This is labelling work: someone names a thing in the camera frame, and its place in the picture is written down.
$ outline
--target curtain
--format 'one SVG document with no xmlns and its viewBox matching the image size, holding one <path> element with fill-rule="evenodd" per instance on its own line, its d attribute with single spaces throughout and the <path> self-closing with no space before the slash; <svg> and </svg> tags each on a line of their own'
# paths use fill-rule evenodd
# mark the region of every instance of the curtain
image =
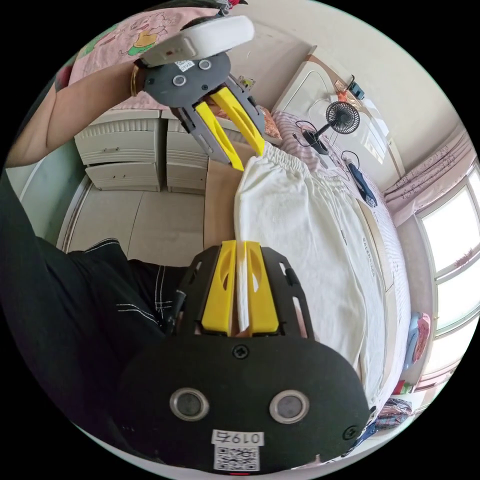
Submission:
<svg viewBox="0 0 480 480">
<path fill-rule="evenodd" d="M 472 140 L 460 124 L 442 148 L 383 192 L 395 226 L 458 184 L 476 156 Z"/>
</svg>

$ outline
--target black fan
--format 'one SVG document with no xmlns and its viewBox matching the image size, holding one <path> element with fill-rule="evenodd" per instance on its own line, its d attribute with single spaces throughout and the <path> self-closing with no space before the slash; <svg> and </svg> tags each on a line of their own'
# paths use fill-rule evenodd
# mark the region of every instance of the black fan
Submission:
<svg viewBox="0 0 480 480">
<path fill-rule="evenodd" d="M 331 128 L 338 134 L 352 134 L 360 125 L 359 111 L 346 101 L 334 101 L 325 112 L 327 124 L 320 130 L 313 132 L 305 130 L 303 138 L 313 147 L 319 154 L 328 155 L 328 147 L 320 140 L 320 135 Z"/>
</svg>

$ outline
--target screw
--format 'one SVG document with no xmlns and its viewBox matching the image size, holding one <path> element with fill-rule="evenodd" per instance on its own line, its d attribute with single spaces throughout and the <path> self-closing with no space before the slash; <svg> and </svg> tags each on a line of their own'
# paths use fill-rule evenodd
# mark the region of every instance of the screw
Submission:
<svg viewBox="0 0 480 480">
<path fill-rule="evenodd" d="M 175 75 L 172 81 L 176 87 L 183 87 L 187 83 L 187 78 L 184 75 Z"/>
<path fill-rule="evenodd" d="M 358 431 L 359 429 L 353 425 L 353 426 L 349 426 L 344 432 L 343 432 L 343 439 L 344 440 L 351 440 L 351 439 L 354 439 L 357 434 L 358 434 Z"/>
<path fill-rule="evenodd" d="M 249 356 L 249 349 L 245 345 L 233 347 L 233 356 L 238 360 L 246 359 Z"/>
<path fill-rule="evenodd" d="M 210 60 L 200 60 L 198 62 L 198 67 L 201 70 L 209 70 L 210 68 L 212 68 L 212 62 L 210 62 Z"/>
</svg>

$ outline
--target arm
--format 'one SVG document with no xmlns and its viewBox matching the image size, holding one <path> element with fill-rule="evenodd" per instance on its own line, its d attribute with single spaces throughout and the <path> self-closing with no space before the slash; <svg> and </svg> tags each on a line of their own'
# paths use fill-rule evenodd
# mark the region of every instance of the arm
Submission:
<svg viewBox="0 0 480 480">
<path fill-rule="evenodd" d="M 131 96 L 133 62 L 104 68 L 56 91 L 51 87 L 14 143 L 6 167 L 31 165 L 53 152 L 100 115 Z M 137 91 L 143 89 L 145 71 L 137 74 Z"/>
</svg>

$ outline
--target white headboard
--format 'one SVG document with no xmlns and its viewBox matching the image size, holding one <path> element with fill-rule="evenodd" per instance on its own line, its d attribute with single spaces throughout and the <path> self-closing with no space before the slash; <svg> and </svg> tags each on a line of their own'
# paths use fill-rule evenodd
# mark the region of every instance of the white headboard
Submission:
<svg viewBox="0 0 480 480">
<path fill-rule="evenodd" d="M 317 129 L 326 124 L 325 111 L 331 102 L 338 100 L 335 82 L 347 84 L 342 78 L 316 56 L 314 46 L 305 61 L 273 107 L 312 122 Z M 331 141 L 342 150 L 351 150 L 358 155 L 360 169 L 376 183 L 380 191 L 393 185 L 405 174 L 405 168 L 390 135 L 387 125 L 371 100 L 359 102 L 360 126 L 349 135 L 338 135 L 331 130 Z"/>
</svg>

